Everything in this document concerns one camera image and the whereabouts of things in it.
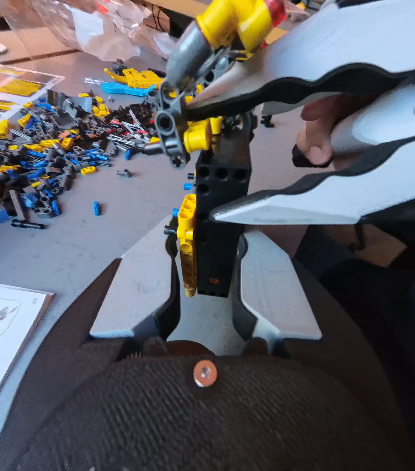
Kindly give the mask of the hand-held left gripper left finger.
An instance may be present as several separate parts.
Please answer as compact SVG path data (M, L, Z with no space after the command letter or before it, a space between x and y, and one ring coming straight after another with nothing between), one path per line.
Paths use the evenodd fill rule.
M180 318L176 237L165 217L120 259L90 329L95 339L167 338Z

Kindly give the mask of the person's right hand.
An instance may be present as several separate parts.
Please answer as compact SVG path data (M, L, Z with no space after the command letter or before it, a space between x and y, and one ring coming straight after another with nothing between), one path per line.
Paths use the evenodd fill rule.
M309 167L327 167L334 157L331 136L334 128L349 115L373 103L379 94L338 94L323 97L303 106L293 156L302 155Z

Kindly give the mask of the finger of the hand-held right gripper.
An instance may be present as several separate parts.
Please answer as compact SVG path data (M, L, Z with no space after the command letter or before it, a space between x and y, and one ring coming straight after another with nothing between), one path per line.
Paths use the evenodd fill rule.
M377 94L415 76L415 1L333 1L187 104L199 121L323 93Z
M379 144L341 171L241 197L211 210L210 219L257 226L415 223L415 138Z

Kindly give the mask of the clear plastic bag black piece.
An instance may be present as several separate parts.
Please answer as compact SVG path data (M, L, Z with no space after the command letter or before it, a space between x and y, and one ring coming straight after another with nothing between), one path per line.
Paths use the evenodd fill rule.
M165 60L169 58L176 45L176 41L166 32L156 31L143 22L130 25L128 38L140 50L152 52Z

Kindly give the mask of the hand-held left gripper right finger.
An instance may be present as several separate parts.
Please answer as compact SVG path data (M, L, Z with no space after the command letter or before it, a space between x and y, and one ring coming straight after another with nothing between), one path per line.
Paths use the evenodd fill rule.
M265 340L270 353L285 339L322 339L290 256L258 229L245 229L239 238L232 315L240 337Z

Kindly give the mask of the clear plastic bag white label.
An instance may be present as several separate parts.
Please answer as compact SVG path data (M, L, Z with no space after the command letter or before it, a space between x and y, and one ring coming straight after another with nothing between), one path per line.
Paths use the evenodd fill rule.
M31 1L44 25L65 45L102 61L160 54L150 12L132 1Z

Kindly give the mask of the pile of small building pieces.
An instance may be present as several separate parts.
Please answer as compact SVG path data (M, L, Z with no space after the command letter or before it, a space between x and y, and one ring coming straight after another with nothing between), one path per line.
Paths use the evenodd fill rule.
M118 155L128 161L156 142L155 91L141 103L111 109L94 94L71 97L49 91L20 109L17 120L0 121L0 209L13 219L52 219L75 177L110 168ZM39 197L28 209L22 193Z

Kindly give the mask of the light blue brick separator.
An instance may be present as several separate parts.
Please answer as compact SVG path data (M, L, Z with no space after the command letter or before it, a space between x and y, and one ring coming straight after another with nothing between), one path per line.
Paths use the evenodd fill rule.
M146 97L156 90L155 84L148 88L133 88L117 82L102 82L100 87L102 91L110 95L128 95L132 97Z

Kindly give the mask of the person's dark clothed legs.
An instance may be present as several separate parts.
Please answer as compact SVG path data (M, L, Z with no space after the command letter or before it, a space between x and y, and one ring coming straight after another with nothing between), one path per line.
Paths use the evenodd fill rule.
M321 226L309 226L295 259L360 328L389 378L415 444L415 244L389 267L362 260Z

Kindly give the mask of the grey desk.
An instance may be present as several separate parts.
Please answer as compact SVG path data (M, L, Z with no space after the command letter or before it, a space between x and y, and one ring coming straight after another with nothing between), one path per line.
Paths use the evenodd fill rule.
M77 95L88 90L85 78L104 79L104 63L84 52L14 66L64 76L57 90ZM253 174L250 192L280 188L300 172L291 164L291 148L303 125L301 109L278 115L275 128L259 126L252 141ZM111 168L78 176L62 198L62 215L44 222L44 230L0 224L0 284L55 293L32 338L0 390L0 431L16 389L34 353L71 303L116 258L171 215L185 192L186 174L194 171L195 158L184 171L170 167L164 155L133 157L129 163L115 159ZM132 178L120 178L128 168ZM93 214L98 201L104 212ZM243 340L227 313L228 301L201 297L199 306L182 307L181 324L174 339L197 341L221 355L235 355Z

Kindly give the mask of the heap of yellow beams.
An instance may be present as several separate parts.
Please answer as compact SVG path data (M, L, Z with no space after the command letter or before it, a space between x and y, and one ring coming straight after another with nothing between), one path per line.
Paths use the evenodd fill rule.
M157 90L163 82L163 78L150 70L139 72L134 68L123 68L112 72L108 68L104 68L104 72L110 76L114 82L136 89L149 89L151 86L155 85L155 89Z

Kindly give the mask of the yellow black toy vehicle model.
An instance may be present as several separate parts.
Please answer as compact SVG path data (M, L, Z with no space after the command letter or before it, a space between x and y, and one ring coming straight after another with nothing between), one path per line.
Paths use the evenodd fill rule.
M191 21L169 56L154 117L158 141L146 144L144 151L165 154L177 169L184 169L199 152L194 190L180 206L177 229L164 229L179 241L188 297L228 296L242 226L209 217L213 209L247 195L250 144L258 119L250 109L195 120L187 116L187 105L206 95L207 88L234 65L232 45L240 43L249 58L286 16L285 1L212 1Z

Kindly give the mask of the yellow sticker sheet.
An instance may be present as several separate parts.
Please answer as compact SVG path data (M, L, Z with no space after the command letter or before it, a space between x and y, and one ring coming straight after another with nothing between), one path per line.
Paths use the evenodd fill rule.
M46 95L64 76L0 64L0 121L16 115L27 103Z

